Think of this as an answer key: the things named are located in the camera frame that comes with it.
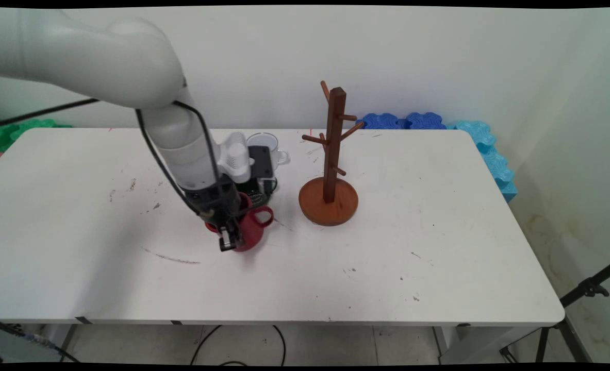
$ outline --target blue foam block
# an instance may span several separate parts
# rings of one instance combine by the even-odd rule
[[[410,126],[413,124],[406,119],[398,119],[397,124],[401,126],[401,129],[410,129]]]
[[[406,117],[406,120],[411,122],[411,129],[447,129],[447,127],[442,124],[442,117],[432,112],[427,112],[423,115],[413,112]]]
[[[488,166],[500,190],[505,188],[513,180],[514,175],[513,171],[507,167],[509,161],[503,155],[500,155],[494,146],[491,146],[481,156],[484,158],[484,162],[486,162],[486,166]]]
[[[391,113],[383,113],[382,115],[369,113],[362,117],[362,120],[357,120],[356,122],[364,121],[362,129],[402,129],[397,120],[397,116]]]
[[[506,202],[510,202],[510,200],[512,200],[513,197],[518,194],[518,190],[515,189],[515,185],[513,185],[512,181],[510,181],[506,187],[502,188],[500,191],[502,192]]]
[[[486,153],[495,145],[496,139],[490,133],[490,127],[485,122],[460,121],[456,122],[456,129],[467,131],[481,153]]]

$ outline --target tile floor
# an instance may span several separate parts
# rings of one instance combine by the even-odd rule
[[[286,366],[438,364],[431,327],[278,327],[286,341]],[[196,346],[213,328],[81,325],[67,350],[82,362],[189,364]],[[519,361],[532,362],[537,343],[534,333],[510,349]],[[551,331],[545,361],[571,361],[565,347],[558,331]],[[272,326],[222,326],[204,343],[194,364],[241,361],[252,366],[278,366],[281,358],[282,342]],[[496,352],[482,363],[503,362]]]

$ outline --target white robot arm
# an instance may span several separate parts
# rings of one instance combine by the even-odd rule
[[[234,183],[251,178],[245,137],[233,133],[221,145],[212,141],[223,178],[216,179],[203,125],[173,104],[194,106],[179,59],[154,24],[123,19],[98,30],[62,10],[0,8],[0,76],[48,82],[140,110],[147,134],[200,216],[232,235],[221,240],[221,249],[232,249],[234,238],[242,243],[229,214],[240,205]]]

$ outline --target wooden mug tree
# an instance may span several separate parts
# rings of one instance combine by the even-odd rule
[[[341,141],[348,138],[354,131],[360,129],[364,122],[342,134],[344,120],[356,121],[357,117],[346,115],[345,91],[340,87],[328,91],[325,81],[321,82],[323,93],[328,101],[328,129],[326,136],[302,136],[305,141],[323,145],[325,162],[323,177],[308,181],[300,188],[298,202],[303,214],[314,223],[324,226],[340,225],[350,219],[357,210],[357,192],[352,185],[337,178],[337,174],[345,176],[345,171],[338,166]]]

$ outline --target tripod stand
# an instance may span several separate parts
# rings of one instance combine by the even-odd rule
[[[600,286],[600,284],[602,284],[609,277],[610,264],[592,277],[583,280],[580,282],[580,284],[578,284],[578,287],[562,296],[562,298],[559,299],[562,306],[566,308],[572,303],[578,301],[578,299],[582,298],[583,296],[593,297],[596,294],[609,296],[609,292],[603,286]],[[564,337],[564,340],[571,350],[571,354],[576,362],[589,362],[589,357],[576,339],[575,331],[567,321],[567,317],[564,317],[564,319],[555,326],[541,328],[541,336],[538,340],[538,350],[536,352],[536,362],[543,362],[543,356],[545,356],[546,344],[548,342],[548,333],[550,333],[551,328],[559,329],[559,331],[562,332],[562,336]],[[513,355],[510,354],[508,347],[509,346],[507,345],[506,347],[501,348],[500,353],[504,356],[508,355],[513,358]]]

